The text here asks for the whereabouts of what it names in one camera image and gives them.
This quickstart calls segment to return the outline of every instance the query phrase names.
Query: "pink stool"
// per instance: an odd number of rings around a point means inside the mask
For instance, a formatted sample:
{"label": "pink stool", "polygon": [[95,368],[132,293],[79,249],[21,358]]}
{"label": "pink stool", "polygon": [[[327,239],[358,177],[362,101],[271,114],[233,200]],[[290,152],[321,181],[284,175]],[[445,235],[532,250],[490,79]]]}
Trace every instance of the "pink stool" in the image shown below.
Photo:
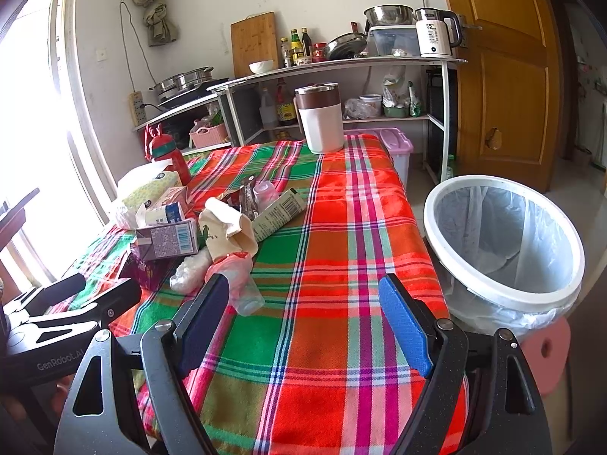
{"label": "pink stool", "polygon": [[521,347],[540,395],[547,395],[557,387],[570,342],[571,330],[564,317],[523,340]]}

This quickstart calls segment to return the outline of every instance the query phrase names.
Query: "tied green curtain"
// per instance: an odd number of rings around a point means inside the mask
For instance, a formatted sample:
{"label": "tied green curtain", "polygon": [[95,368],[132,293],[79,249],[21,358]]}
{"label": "tied green curtain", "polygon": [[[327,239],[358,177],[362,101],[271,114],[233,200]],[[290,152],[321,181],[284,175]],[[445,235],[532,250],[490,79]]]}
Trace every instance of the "tied green curtain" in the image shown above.
{"label": "tied green curtain", "polygon": [[148,27],[148,45],[162,46],[177,39],[177,28],[168,19],[164,0],[133,0],[145,7],[143,21]]}

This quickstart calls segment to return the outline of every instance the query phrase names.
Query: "blue gripper pad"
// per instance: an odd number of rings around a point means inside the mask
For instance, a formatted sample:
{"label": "blue gripper pad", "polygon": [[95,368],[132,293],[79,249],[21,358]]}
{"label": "blue gripper pad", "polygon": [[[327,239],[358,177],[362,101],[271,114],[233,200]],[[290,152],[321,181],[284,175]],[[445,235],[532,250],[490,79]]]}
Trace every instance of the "blue gripper pad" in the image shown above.
{"label": "blue gripper pad", "polygon": [[407,363],[427,378],[434,364],[430,359],[426,334],[395,284],[387,276],[379,281],[379,304]]}
{"label": "blue gripper pad", "polygon": [[181,339],[181,360],[175,368],[180,378],[185,378],[190,371],[200,367],[204,359],[217,325],[228,305],[230,298],[228,280],[221,275],[210,289],[204,286],[200,293],[204,292],[208,295]]}

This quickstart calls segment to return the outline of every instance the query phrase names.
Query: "power strip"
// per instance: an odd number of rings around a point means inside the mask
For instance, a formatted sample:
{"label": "power strip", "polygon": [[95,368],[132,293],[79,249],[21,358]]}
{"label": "power strip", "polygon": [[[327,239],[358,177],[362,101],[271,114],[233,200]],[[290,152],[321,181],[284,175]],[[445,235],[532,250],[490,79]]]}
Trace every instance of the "power strip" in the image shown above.
{"label": "power strip", "polygon": [[131,110],[131,119],[133,124],[138,127],[148,121],[146,111],[142,108],[143,96],[140,91],[129,94],[129,109]]}

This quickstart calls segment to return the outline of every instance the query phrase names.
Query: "barcode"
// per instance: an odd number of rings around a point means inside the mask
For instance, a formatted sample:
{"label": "barcode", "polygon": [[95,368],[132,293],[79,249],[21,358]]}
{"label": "barcode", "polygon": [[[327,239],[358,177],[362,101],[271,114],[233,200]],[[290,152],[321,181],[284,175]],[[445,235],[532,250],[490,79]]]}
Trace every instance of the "barcode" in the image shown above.
{"label": "barcode", "polygon": [[296,217],[302,211],[294,198],[287,198],[282,208],[288,212],[291,219]]}
{"label": "barcode", "polygon": [[177,242],[179,243],[180,253],[192,253],[192,238],[190,237],[189,227],[187,225],[177,226]]}

